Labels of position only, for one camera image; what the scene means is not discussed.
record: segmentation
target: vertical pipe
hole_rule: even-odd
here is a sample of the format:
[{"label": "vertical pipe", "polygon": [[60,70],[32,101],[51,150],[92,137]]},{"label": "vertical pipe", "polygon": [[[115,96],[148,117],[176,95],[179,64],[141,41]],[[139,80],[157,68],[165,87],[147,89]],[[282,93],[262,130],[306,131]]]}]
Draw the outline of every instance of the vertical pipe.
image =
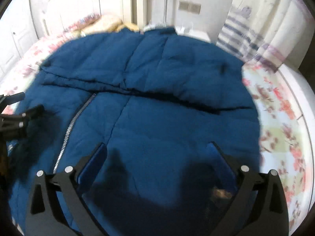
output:
[{"label": "vertical pipe", "polygon": [[167,0],[164,0],[164,15],[163,15],[163,26],[166,27],[166,17],[167,17]]}]

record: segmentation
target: white headboard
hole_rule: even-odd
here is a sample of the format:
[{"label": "white headboard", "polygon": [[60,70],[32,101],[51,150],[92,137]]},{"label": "white headboard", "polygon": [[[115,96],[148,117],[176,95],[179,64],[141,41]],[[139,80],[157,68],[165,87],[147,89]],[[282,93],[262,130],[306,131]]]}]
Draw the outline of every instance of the white headboard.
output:
[{"label": "white headboard", "polygon": [[137,25],[146,25],[146,0],[47,0],[47,9],[42,12],[46,35],[62,32],[67,26],[91,13],[113,14],[125,23],[133,22],[136,13]]}]

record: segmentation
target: blue gripper pad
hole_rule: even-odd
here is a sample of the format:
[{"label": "blue gripper pad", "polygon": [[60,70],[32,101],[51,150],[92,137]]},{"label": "blue gripper pad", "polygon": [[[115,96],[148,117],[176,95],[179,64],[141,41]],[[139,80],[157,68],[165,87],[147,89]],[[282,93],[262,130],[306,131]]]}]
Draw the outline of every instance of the blue gripper pad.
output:
[{"label": "blue gripper pad", "polygon": [[90,189],[106,158],[107,147],[104,143],[101,143],[77,177],[78,193],[82,194]]},{"label": "blue gripper pad", "polygon": [[222,187],[232,195],[235,195],[238,191],[235,172],[227,164],[214,143],[211,142],[207,145],[207,152],[213,161],[211,165],[215,170],[216,176],[220,180]]}]

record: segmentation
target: blue jacket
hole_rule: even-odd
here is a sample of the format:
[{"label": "blue jacket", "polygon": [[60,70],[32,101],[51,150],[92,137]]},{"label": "blue jacket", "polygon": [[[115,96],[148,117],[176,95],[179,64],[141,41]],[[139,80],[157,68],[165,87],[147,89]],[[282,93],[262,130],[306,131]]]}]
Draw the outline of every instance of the blue jacket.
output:
[{"label": "blue jacket", "polygon": [[[174,29],[71,41],[41,66],[17,113],[44,115],[10,153],[12,216],[25,229],[36,172],[52,173],[71,119],[87,99],[57,172],[103,142],[108,157],[83,199],[111,236],[192,235],[219,212],[211,141],[259,170],[259,122],[242,62]],[[78,230],[60,198],[69,224]]]}]

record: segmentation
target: mattress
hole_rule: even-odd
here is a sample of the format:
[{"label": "mattress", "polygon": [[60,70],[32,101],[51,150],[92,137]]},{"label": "mattress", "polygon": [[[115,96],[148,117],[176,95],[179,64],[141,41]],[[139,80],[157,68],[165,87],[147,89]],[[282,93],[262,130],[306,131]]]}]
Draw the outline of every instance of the mattress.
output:
[{"label": "mattress", "polygon": [[[78,38],[74,32],[40,39],[0,85],[0,93],[12,95],[25,91],[39,71],[42,61],[69,40]],[[312,191],[312,164],[301,146],[301,131],[287,95],[275,74],[259,63],[243,66],[243,84],[250,92],[261,125],[260,170],[276,169],[280,175],[289,209],[290,233],[308,213]],[[16,104],[4,113],[12,114]]]}]

